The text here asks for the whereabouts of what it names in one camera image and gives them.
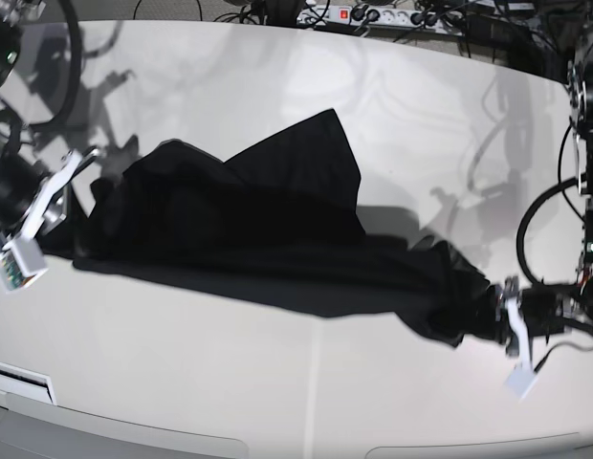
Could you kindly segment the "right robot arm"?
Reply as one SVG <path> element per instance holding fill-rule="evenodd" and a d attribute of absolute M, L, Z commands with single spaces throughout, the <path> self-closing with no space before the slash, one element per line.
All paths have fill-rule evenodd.
<path fill-rule="evenodd" d="M 37 8 L 38 1 L 6 1 L 0 4 L 0 86 L 15 65 L 20 54 L 22 31 L 17 21 L 25 8 Z M 25 214 L 33 203 L 45 176 L 19 156 L 21 133 L 28 131 L 35 137 L 41 134 L 62 133 L 77 101 L 84 56 L 76 9 L 70 1 L 59 6 L 65 16 L 69 34 L 71 60 L 67 89 L 58 112 L 44 122 L 27 124 L 8 104 L 0 110 L 0 124 L 10 128 L 8 139 L 0 146 L 0 229 L 12 231 L 24 225 Z"/>

